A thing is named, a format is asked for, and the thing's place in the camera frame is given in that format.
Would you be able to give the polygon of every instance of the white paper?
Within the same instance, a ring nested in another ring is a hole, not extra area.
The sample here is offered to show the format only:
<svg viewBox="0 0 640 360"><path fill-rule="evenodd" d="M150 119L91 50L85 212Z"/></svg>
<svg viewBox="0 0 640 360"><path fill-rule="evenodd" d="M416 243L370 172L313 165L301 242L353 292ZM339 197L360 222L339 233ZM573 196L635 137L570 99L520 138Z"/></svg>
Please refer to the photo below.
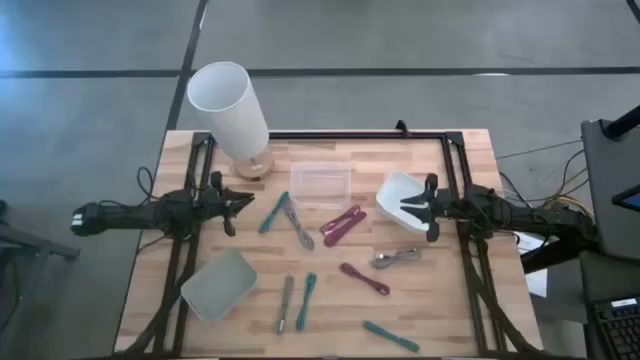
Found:
<svg viewBox="0 0 640 360"><path fill-rule="evenodd" d="M524 254L530 250L537 249L542 245L542 240L535 238L531 235L516 232L520 237L520 244L518 244L518 251L520 254ZM527 274L527 286L529 292L541 297L547 297L547 269L538 270L534 273Z"/></svg>

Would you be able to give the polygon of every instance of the clear plastic container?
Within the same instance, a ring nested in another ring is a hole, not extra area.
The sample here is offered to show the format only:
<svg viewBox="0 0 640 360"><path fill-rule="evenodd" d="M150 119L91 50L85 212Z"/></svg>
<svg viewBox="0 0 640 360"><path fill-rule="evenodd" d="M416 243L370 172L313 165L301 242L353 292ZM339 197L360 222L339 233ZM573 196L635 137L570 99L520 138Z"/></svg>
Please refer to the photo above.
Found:
<svg viewBox="0 0 640 360"><path fill-rule="evenodd" d="M351 166L343 162L291 164L289 197L299 209L344 209L351 205Z"/></svg>

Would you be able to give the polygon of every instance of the computer monitor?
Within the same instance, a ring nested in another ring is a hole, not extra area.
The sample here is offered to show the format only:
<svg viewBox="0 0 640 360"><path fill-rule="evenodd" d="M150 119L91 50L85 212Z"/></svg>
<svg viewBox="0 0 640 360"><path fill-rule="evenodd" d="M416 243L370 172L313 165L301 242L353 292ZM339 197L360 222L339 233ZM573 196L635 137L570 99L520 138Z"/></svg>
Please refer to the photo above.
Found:
<svg viewBox="0 0 640 360"><path fill-rule="evenodd" d="M640 212L640 185L614 196L612 201L614 205Z"/></svg>

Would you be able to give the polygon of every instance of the keyboard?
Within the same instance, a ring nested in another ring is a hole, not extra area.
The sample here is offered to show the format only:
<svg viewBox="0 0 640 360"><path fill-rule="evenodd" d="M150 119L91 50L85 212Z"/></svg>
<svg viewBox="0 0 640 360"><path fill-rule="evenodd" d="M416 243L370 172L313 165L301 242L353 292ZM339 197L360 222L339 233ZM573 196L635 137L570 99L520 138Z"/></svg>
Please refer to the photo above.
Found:
<svg viewBox="0 0 640 360"><path fill-rule="evenodd" d="M640 296L593 303L601 342L609 357L640 360Z"/></svg>

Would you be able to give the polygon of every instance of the maroon spoon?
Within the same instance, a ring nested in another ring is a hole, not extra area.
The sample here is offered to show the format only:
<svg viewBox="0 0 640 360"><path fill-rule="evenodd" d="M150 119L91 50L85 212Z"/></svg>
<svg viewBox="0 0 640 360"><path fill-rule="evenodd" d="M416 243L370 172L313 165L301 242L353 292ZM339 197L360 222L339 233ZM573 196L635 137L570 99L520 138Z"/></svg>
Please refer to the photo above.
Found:
<svg viewBox="0 0 640 360"><path fill-rule="evenodd" d="M354 277L356 279L360 279L364 282L366 282L367 284L369 284L369 286L371 286L372 288L376 289L377 292L379 292L382 295L389 295L389 293L391 292L391 289L389 288L389 286L381 283L381 282L377 282L375 280L369 279L368 277L362 275L362 273L360 271L358 271L358 269L354 268L353 265L348 264L348 263L342 263L340 265L340 271L342 271L343 273Z"/></svg>

